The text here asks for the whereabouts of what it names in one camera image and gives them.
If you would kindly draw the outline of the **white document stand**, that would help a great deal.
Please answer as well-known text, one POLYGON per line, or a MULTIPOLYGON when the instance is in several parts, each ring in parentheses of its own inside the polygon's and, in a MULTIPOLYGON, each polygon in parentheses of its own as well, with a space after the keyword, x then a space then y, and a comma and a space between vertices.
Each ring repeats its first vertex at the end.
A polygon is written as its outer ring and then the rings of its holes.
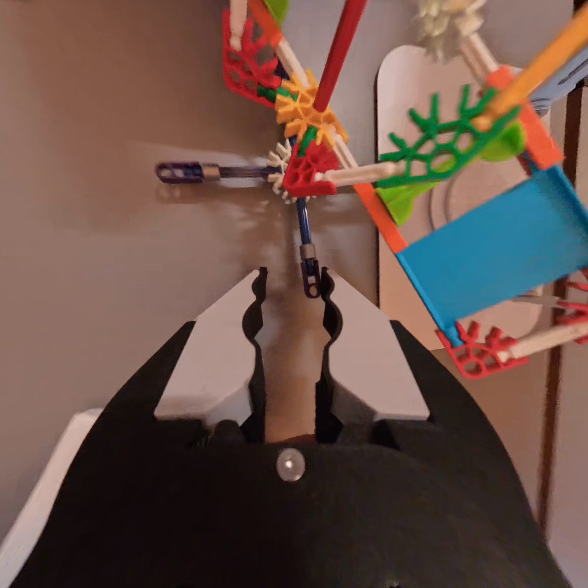
POLYGON ((400 226, 408 243, 397 259, 383 237, 380 307, 428 349, 462 345, 472 321, 523 339, 547 306, 547 285, 587 266, 587 210, 559 162, 534 151, 482 158, 409 196, 400 226))

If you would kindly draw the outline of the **colourful toy wheel model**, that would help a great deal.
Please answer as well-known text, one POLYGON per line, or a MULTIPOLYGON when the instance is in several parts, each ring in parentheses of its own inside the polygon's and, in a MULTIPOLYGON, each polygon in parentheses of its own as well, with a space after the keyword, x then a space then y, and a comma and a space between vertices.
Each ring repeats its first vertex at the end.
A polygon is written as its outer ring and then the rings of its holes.
MULTIPOLYGON (((280 26, 279 8, 266 1, 280 26)), ((364 204, 381 237, 396 258, 408 244, 399 226, 409 217, 402 206, 408 198, 424 194, 459 170, 482 158, 501 161, 521 154, 553 155, 557 148, 536 111, 537 97, 554 99, 571 91, 587 75, 587 1, 555 40, 514 76, 509 66, 499 66, 478 34, 479 6, 484 1, 417 1, 421 39, 436 58, 445 57, 447 41, 463 56, 480 85, 479 100, 469 104, 470 85, 463 85, 452 120, 440 118, 439 94, 434 93, 426 115, 410 109, 408 115, 419 132, 412 143, 396 133, 395 146, 375 164, 358 165, 348 148, 348 134, 329 101, 355 36, 366 1, 346 1, 320 81, 305 70, 289 42, 279 44, 289 77, 282 83, 287 95, 275 100, 276 121, 284 126, 285 142, 269 153, 265 167, 224 167, 198 162, 161 162, 158 179, 168 185, 193 185, 236 178, 259 178, 272 183, 283 199, 296 202, 300 237, 301 273, 305 295, 319 298, 319 265, 307 219, 306 201, 336 195, 352 187, 364 204)), ((561 153, 560 164, 564 159, 561 153)), ((523 339, 505 336, 496 327, 479 339, 480 326, 472 321, 466 330, 457 325, 462 345, 450 346, 443 333, 437 336, 460 373, 471 379, 525 364, 528 357, 571 341, 587 343, 587 303, 546 297, 538 326, 523 339)))

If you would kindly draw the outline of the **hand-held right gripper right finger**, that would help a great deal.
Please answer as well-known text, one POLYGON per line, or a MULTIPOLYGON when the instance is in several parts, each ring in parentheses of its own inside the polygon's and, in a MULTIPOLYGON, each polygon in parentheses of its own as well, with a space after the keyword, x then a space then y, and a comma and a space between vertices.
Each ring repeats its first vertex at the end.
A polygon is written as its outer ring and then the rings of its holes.
POLYGON ((424 422, 430 409, 387 315, 338 273, 321 273, 324 347, 317 411, 339 423, 424 422))

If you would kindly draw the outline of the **white building ideas booklet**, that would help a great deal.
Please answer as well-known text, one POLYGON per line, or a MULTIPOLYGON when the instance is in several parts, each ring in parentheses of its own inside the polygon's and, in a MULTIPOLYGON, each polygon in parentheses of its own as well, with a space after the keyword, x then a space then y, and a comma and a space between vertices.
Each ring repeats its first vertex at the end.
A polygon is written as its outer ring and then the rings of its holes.
POLYGON ((10 575, 12 569, 20 569, 26 562, 47 524, 74 457, 102 412, 102 408, 92 408, 71 418, 1 544, 1 576, 10 575))

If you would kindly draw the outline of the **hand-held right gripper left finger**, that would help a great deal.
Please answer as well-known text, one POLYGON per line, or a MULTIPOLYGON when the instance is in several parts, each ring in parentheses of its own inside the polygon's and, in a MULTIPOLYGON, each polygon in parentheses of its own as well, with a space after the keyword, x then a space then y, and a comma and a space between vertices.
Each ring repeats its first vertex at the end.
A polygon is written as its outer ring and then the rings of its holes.
POLYGON ((256 335, 268 270, 247 274, 194 322, 154 411, 159 420, 224 420, 263 427, 265 378, 256 335))

